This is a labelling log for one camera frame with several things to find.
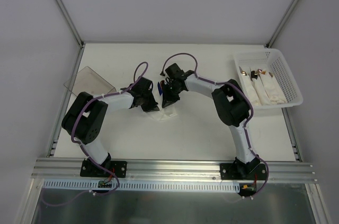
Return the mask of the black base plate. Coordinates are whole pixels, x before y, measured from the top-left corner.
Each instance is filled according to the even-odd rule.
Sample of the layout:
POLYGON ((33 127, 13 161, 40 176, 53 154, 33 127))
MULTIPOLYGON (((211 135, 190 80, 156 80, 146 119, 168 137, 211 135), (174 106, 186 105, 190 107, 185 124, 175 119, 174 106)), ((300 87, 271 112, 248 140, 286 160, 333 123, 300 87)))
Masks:
POLYGON ((267 178, 268 172, 264 164, 259 164, 252 171, 245 171, 241 174, 236 169, 234 163, 221 163, 219 164, 220 177, 222 180, 259 180, 264 181, 267 178))
MULTIPOLYGON (((103 163, 103 167, 111 171, 116 175, 118 178, 125 178, 126 171, 127 171, 127 162, 126 161, 113 161, 113 160, 106 160, 103 163)), ((98 168, 94 165, 90 160, 85 159, 82 162, 80 177, 100 177, 100 178, 107 178, 111 174, 104 171, 101 168, 98 168)))

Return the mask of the white plastic basket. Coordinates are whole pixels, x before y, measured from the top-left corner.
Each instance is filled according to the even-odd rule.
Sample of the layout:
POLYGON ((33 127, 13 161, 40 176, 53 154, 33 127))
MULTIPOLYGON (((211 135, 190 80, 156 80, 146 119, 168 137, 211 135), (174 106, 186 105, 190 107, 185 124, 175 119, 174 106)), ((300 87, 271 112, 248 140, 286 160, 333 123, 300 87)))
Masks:
POLYGON ((263 69, 273 74, 287 99, 286 104, 259 105, 253 107, 255 110, 288 108, 303 103, 301 91, 280 50, 264 48, 236 52, 234 62, 240 80, 239 84, 246 96, 248 96, 248 93, 247 89, 244 88, 242 71, 249 74, 253 70, 263 69))

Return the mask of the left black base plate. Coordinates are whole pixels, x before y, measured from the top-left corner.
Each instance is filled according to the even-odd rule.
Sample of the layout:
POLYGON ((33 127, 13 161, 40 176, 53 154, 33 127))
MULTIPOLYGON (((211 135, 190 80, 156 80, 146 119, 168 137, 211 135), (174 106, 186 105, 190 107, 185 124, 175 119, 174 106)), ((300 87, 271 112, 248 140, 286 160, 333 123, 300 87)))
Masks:
MULTIPOLYGON (((113 160, 106 160, 103 163, 103 167, 111 171, 116 175, 118 178, 125 178, 126 171, 127 171, 127 162, 126 161, 113 161, 113 160)), ((100 177, 100 178, 107 178, 111 174, 104 171, 101 168, 98 168, 94 165, 90 160, 85 159, 82 162, 80 177, 100 177)))

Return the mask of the aluminium front rail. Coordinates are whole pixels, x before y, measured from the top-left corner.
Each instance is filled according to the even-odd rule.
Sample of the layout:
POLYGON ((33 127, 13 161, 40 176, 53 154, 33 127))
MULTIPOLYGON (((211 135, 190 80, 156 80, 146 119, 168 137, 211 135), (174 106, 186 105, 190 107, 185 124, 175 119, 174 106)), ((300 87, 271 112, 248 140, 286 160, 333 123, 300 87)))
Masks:
MULTIPOLYGON (((38 158, 32 178, 80 178, 84 158, 38 158)), ((220 182, 226 169, 222 161, 202 160, 142 160, 126 159, 125 180, 173 181, 173 182, 220 182)), ((313 165, 305 162, 268 162, 260 165, 249 177, 260 182, 266 178, 271 183, 317 184, 318 177, 313 165)))

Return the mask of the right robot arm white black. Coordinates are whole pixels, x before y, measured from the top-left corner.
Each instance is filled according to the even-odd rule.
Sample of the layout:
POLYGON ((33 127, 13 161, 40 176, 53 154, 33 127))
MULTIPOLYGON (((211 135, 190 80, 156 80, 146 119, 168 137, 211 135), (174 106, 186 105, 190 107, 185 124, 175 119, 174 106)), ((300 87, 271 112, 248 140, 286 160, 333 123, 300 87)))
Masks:
POLYGON ((247 130, 253 110, 248 99, 235 80, 213 82, 196 77, 194 74, 166 78, 158 84, 162 91, 162 107, 168 107, 180 100, 182 91, 202 94, 213 100, 219 119, 231 131, 236 148, 235 162, 237 173, 243 179, 249 179, 256 173, 260 159, 254 153, 247 130))

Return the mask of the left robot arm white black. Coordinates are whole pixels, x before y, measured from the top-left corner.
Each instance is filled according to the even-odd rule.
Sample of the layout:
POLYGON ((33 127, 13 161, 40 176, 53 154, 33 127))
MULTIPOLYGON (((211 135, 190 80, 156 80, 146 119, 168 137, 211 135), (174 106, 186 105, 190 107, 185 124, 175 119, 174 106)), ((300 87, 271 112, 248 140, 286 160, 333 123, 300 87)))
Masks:
POLYGON ((138 106, 146 113, 159 111, 151 90, 138 92, 123 88, 101 96, 81 92, 64 116, 61 127, 93 162, 92 170, 98 176, 108 175, 111 169, 111 156, 99 137, 106 114, 138 106))

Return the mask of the rolled napkin bundle in basket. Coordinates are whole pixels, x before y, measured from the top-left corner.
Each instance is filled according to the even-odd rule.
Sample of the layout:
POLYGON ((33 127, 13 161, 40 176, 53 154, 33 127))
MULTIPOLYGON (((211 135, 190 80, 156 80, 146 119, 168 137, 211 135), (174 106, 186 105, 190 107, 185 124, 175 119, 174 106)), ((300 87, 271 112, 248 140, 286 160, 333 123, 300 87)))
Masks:
POLYGON ((251 102, 253 106, 261 106, 261 101, 258 97, 258 94, 252 84, 251 78, 249 74, 242 70, 241 67, 239 67, 240 73, 242 75, 243 81, 244 81, 244 87, 246 88, 246 91, 248 93, 248 99, 251 102))

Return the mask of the white paper napkin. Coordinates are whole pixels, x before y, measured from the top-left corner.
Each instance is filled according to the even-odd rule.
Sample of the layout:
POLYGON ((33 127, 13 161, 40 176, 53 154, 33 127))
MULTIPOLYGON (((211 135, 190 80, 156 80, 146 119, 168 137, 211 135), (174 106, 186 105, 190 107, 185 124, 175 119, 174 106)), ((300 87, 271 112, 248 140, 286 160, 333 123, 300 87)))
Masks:
POLYGON ((155 95, 155 101, 158 103, 159 111, 148 112, 147 115, 155 121, 166 121, 177 116, 177 110, 174 105, 162 108, 162 97, 155 95))

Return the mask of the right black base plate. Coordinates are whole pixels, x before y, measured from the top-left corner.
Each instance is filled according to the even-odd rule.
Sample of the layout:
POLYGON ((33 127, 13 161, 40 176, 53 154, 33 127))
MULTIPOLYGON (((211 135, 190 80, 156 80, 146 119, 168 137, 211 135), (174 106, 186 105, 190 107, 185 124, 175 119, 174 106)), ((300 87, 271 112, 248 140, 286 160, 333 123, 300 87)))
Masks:
POLYGON ((219 164, 220 177, 222 180, 259 180, 264 181, 267 178, 268 172, 264 164, 259 164, 252 171, 245 171, 241 174, 236 169, 234 163, 221 163, 219 164))

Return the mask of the smoky transparent plastic container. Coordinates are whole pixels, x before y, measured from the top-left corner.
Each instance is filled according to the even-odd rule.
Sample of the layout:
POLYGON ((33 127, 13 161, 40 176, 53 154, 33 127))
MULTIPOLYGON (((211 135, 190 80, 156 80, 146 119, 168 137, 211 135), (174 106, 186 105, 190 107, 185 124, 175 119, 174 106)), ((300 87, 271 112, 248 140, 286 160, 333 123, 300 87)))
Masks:
POLYGON ((64 86, 74 96, 78 96, 81 92, 87 92, 90 95, 101 95, 116 92, 116 88, 113 85, 89 66, 84 67, 76 75, 73 75, 64 83, 64 86))

